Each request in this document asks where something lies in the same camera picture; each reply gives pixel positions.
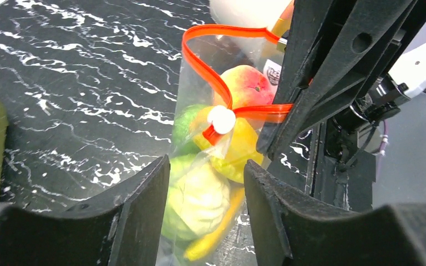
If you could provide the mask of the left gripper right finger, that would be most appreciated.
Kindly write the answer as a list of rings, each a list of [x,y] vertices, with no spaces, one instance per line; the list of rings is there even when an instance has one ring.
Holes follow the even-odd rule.
[[[278,180],[253,160],[244,181],[258,265],[426,265],[426,203],[350,212]]]

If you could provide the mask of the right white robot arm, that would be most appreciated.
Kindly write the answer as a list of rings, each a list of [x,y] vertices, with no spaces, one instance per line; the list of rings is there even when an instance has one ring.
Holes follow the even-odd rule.
[[[274,159],[301,132],[337,117],[346,130],[392,116],[426,89],[426,1],[291,1],[278,49],[277,104],[283,122],[265,124],[256,149]]]

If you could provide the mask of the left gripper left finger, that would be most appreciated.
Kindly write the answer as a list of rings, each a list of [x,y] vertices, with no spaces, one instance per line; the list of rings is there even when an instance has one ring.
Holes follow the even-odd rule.
[[[155,265],[169,172],[159,157],[65,211],[0,203],[0,265]]]

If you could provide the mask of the small orange fruit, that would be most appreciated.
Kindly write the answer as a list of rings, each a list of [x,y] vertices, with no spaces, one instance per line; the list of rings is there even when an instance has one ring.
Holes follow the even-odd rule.
[[[232,108],[254,105],[270,105],[276,88],[267,77],[249,65],[238,65],[224,71],[220,78],[225,82],[232,96]]]

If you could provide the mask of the clear zip top bag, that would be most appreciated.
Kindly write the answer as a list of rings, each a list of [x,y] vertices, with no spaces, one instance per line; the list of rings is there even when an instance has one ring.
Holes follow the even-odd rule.
[[[224,24],[183,34],[157,265],[201,265],[239,215],[246,163],[264,164],[266,130],[292,109],[273,102],[278,41],[267,28]]]

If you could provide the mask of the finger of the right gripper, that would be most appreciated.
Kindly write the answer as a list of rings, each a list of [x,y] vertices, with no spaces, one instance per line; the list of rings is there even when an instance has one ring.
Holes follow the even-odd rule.
[[[345,1],[295,1],[287,36],[285,56],[278,83],[275,104],[292,103],[284,122],[266,123],[257,150],[264,155],[282,152],[290,142],[311,127],[346,107],[346,97],[339,78],[332,81],[324,66],[342,24],[346,20]]]
[[[346,20],[325,67],[346,97],[346,107],[389,70],[426,23],[426,1],[345,1]]]

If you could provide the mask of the yellow green starfruit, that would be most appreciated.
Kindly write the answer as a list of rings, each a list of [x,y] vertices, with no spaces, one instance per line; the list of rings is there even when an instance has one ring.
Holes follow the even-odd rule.
[[[246,119],[240,117],[236,119],[232,133],[222,137],[215,146],[212,146],[202,135],[203,130],[209,126],[207,115],[212,108],[212,106],[203,108],[191,122],[190,132],[197,132],[192,137],[193,142],[209,155],[211,165],[218,173],[229,180],[243,184],[247,160],[254,160],[258,164],[263,162],[263,155],[256,151],[258,134]]]

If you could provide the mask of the green white cabbage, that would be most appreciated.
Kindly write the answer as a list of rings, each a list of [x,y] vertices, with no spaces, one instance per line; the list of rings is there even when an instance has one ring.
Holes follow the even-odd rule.
[[[170,184],[161,235],[190,241],[213,232],[230,206],[230,185],[195,154],[170,160]]]

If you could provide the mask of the green bumpy lime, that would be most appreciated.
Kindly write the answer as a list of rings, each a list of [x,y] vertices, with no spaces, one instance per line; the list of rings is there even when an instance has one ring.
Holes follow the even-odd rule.
[[[174,119],[174,126],[172,132],[172,145],[173,151],[177,155],[196,154],[200,149],[195,143],[188,139],[189,126],[196,118],[198,112],[205,108],[206,105],[194,104],[187,106],[179,116]]]

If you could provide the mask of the yellow banana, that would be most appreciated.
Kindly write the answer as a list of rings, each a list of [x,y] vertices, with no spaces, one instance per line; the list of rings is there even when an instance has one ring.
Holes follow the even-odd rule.
[[[234,187],[230,193],[230,207],[226,211],[218,227],[189,244],[183,253],[183,258],[190,262],[202,260],[216,250],[221,241],[226,237],[245,199],[243,186]]]

